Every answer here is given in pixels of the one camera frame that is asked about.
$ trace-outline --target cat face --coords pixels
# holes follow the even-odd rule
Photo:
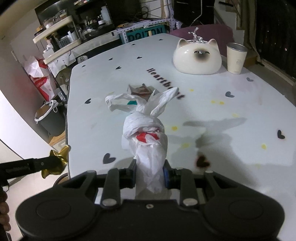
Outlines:
[[[176,69],[185,74],[213,74],[221,68],[222,59],[214,39],[206,43],[180,39],[173,62]]]

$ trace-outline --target trash bin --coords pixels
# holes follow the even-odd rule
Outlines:
[[[65,130],[65,118],[58,111],[58,102],[51,100],[35,114],[35,122],[40,123],[52,136],[59,136]]]

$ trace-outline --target plastic bag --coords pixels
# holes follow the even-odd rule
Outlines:
[[[122,148],[129,150],[137,160],[136,198],[169,198],[163,176],[168,138],[157,117],[178,91],[178,87],[156,95],[154,91],[148,101],[129,94],[107,96],[105,99],[111,111],[119,109],[131,113],[123,124]],[[118,99],[137,101],[137,105],[112,104]]]
[[[31,56],[25,63],[25,70],[45,100],[50,101],[55,96],[54,90],[57,87],[43,59]]]

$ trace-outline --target metal cup rim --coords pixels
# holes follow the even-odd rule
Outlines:
[[[248,48],[246,46],[237,43],[228,43],[227,47],[239,52],[248,52]]]

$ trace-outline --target teal sign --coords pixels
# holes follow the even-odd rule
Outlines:
[[[157,25],[157,26],[150,27],[150,28],[143,28],[140,30],[135,30],[135,31],[126,33],[126,35],[128,37],[128,41],[132,42],[137,39],[142,39],[142,38],[148,37],[149,36],[148,31],[151,31],[152,35],[166,33],[166,30],[163,25]]]

